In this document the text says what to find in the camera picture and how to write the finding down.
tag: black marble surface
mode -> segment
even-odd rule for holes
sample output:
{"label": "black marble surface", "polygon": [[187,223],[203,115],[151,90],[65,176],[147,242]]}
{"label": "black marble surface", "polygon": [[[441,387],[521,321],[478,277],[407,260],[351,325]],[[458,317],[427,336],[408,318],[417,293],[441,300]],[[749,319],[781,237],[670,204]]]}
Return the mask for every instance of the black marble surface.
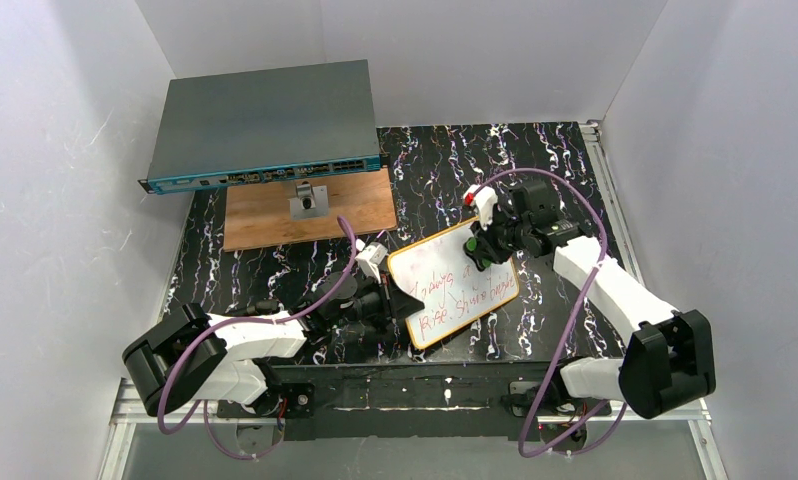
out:
{"label": "black marble surface", "polygon": [[[610,253],[619,258],[605,206],[576,123],[447,125],[383,128],[383,153],[390,155],[390,178],[399,221],[387,234],[393,251],[443,230],[469,212],[461,195],[469,185],[513,167],[551,170],[575,185],[606,223]],[[505,182],[512,185],[517,178]],[[569,191],[558,188],[562,211],[593,234],[596,226]],[[164,307],[199,302],[213,313],[274,297],[292,305],[348,261],[348,240],[334,239],[275,248],[222,252],[225,190],[197,192]],[[349,219],[354,225],[355,219]],[[369,240],[372,236],[362,238]],[[545,260],[517,255],[520,297],[426,350],[413,348],[407,333],[376,334],[363,325],[334,331],[331,342],[295,363],[548,360],[560,338],[577,289],[552,272]],[[589,304],[567,339],[566,356],[619,356],[622,342]]]}

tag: metal stand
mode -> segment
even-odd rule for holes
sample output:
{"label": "metal stand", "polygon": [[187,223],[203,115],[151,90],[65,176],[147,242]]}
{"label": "metal stand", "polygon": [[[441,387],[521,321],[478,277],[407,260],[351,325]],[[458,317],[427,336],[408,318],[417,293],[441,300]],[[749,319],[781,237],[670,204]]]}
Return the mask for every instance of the metal stand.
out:
{"label": "metal stand", "polygon": [[313,187],[308,182],[292,184],[296,196],[290,197],[290,218],[305,220],[328,215],[328,187]]}

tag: purple cable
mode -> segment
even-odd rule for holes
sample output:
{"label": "purple cable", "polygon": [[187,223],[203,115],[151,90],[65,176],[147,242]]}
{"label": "purple cable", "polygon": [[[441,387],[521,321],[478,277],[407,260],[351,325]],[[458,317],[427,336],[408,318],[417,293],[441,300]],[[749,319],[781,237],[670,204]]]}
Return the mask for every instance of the purple cable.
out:
{"label": "purple cable", "polygon": [[[555,447],[555,445],[561,443],[565,438],[567,438],[567,436],[569,436],[577,428],[584,425],[584,423],[587,422],[587,420],[590,417],[596,415],[596,413],[599,412],[599,410],[602,407],[608,404],[607,400],[599,402],[597,406],[593,407],[590,410],[590,412],[582,416],[582,418],[580,418],[579,421],[577,421],[575,424],[573,424],[573,426],[565,430],[564,433],[558,435],[552,441],[545,443],[542,447],[536,450],[532,450],[530,452],[526,451],[526,437],[528,437],[529,428],[531,428],[532,421],[535,419],[535,416],[537,415],[537,409],[540,406],[540,401],[543,398],[543,395],[546,394],[546,390],[549,388],[549,383],[552,381],[552,374],[555,373],[555,368],[556,368],[555,366],[558,365],[558,361],[561,359],[561,355],[564,352],[564,345],[567,343],[567,336],[569,336],[570,332],[576,326],[576,318],[579,315],[579,306],[584,303],[585,298],[587,297],[587,292],[588,290],[590,290],[591,285],[593,285],[593,281],[596,279],[596,275],[599,273],[599,265],[603,260],[605,260],[606,254],[608,252],[608,232],[605,231],[605,225],[602,224],[602,219],[599,218],[599,214],[597,214],[596,211],[593,209],[593,207],[590,206],[590,203],[587,201],[584,195],[582,195],[578,190],[576,190],[576,187],[570,185],[568,181],[564,180],[558,175],[555,175],[554,173],[546,170],[541,170],[539,168],[512,168],[510,170],[505,170],[504,172],[497,173],[496,175],[490,177],[487,181],[479,185],[479,187],[473,192],[473,195],[478,194],[478,192],[482,188],[490,185],[496,180],[499,180],[500,178],[506,175],[511,175],[514,173],[535,173],[549,177],[552,180],[555,180],[556,182],[560,183],[568,190],[570,190],[573,196],[575,196],[576,199],[579,202],[581,202],[582,205],[584,205],[584,207],[587,209],[588,213],[590,214],[591,218],[593,219],[593,222],[596,224],[597,228],[599,229],[599,246],[600,246],[599,258],[597,258],[596,265],[593,267],[593,269],[591,269],[590,274],[587,276],[587,280],[585,280],[584,286],[582,286],[582,289],[579,291],[579,295],[578,297],[576,297],[576,301],[573,302],[573,309],[570,310],[570,316],[567,318],[566,326],[564,326],[564,333],[561,334],[561,340],[558,341],[558,346],[555,348],[555,353],[552,355],[552,359],[549,361],[550,368],[546,370],[546,375],[543,376],[543,382],[541,382],[540,389],[538,390],[537,395],[534,397],[534,401],[532,402],[531,408],[529,408],[529,411],[526,414],[526,421],[523,422],[523,428],[520,431],[520,438],[517,441],[517,449],[520,451],[520,455],[522,455],[525,458],[532,458],[546,451],[551,450],[553,447]],[[617,416],[617,419],[614,420],[614,423],[611,425],[611,428],[608,429],[605,435],[603,435],[599,440],[593,442],[589,446],[571,453],[572,454],[587,453],[593,450],[594,448],[598,447],[599,445],[601,445],[602,442],[604,442],[608,437],[610,437],[611,434],[614,432],[614,430],[617,429],[617,425],[620,424],[620,420],[623,419],[623,414],[625,413],[626,413],[626,405],[623,404],[623,408],[620,410],[620,414]]]}
{"label": "purple cable", "polygon": [[184,364],[187,363],[187,360],[190,358],[190,356],[193,354],[196,348],[198,348],[199,344],[202,343],[206,338],[211,336],[214,332],[216,332],[220,328],[225,328],[229,325],[234,325],[237,323],[263,323],[263,324],[274,325],[278,323],[291,322],[293,320],[304,317],[305,315],[308,315],[315,309],[319,308],[320,305],[322,305],[323,303],[326,302],[326,300],[331,298],[331,296],[334,295],[334,292],[336,292],[337,289],[340,288],[340,286],[343,284],[343,282],[346,280],[346,278],[349,277],[349,274],[352,272],[352,266],[355,264],[355,255],[357,255],[358,250],[355,248],[355,232],[352,230],[352,226],[349,224],[346,218],[344,218],[343,216],[338,216],[337,223],[340,224],[341,230],[343,230],[343,233],[345,233],[346,236],[349,237],[349,241],[352,244],[352,254],[349,257],[349,263],[347,263],[346,267],[343,268],[343,274],[341,275],[337,283],[334,284],[334,286],[331,287],[331,289],[329,289],[329,291],[326,292],[326,294],[322,298],[314,302],[313,305],[287,318],[282,318],[280,320],[270,320],[267,318],[252,318],[252,317],[230,318],[228,320],[224,320],[208,328],[207,330],[202,332],[198,337],[196,337],[196,339],[193,340],[190,343],[190,345],[187,346],[186,349],[184,349],[184,353],[181,354],[181,356],[178,358],[178,361],[175,362],[175,365],[173,365],[172,371],[169,373],[169,377],[167,377],[166,383],[164,384],[163,392],[161,393],[160,403],[158,403],[158,429],[161,431],[161,433],[163,433],[164,435],[172,435],[173,433],[176,433],[182,428],[184,428],[184,425],[187,424],[187,422],[190,420],[190,417],[193,416],[193,412],[195,412],[196,408],[199,406],[199,402],[201,400],[196,400],[196,403],[193,404],[193,406],[190,408],[190,411],[187,412],[187,415],[184,416],[184,419],[182,419],[181,422],[179,422],[177,425],[175,425],[172,428],[166,426],[166,422],[164,421],[164,415],[165,415],[164,411],[166,410],[166,402],[169,399],[169,394],[172,391],[172,386],[175,384],[175,379],[178,378],[178,375],[181,373],[181,370],[184,368]]}
{"label": "purple cable", "polygon": [[213,428],[211,428],[211,422],[208,419],[208,401],[203,400],[202,403],[203,403],[202,408],[204,410],[202,412],[202,416],[205,419],[205,430],[208,431],[208,436],[211,437],[211,441],[213,442],[217,450],[224,453],[226,456],[233,458],[234,460],[257,460],[266,455],[269,455],[270,452],[275,450],[279,445],[281,445],[281,442],[284,441],[284,431],[282,430],[281,438],[278,439],[278,442],[273,443],[269,448],[267,448],[263,452],[253,453],[251,455],[241,455],[239,453],[234,453],[231,450],[225,448],[222,442],[219,441],[219,438],[217,438],[216,434],[213,433]]}

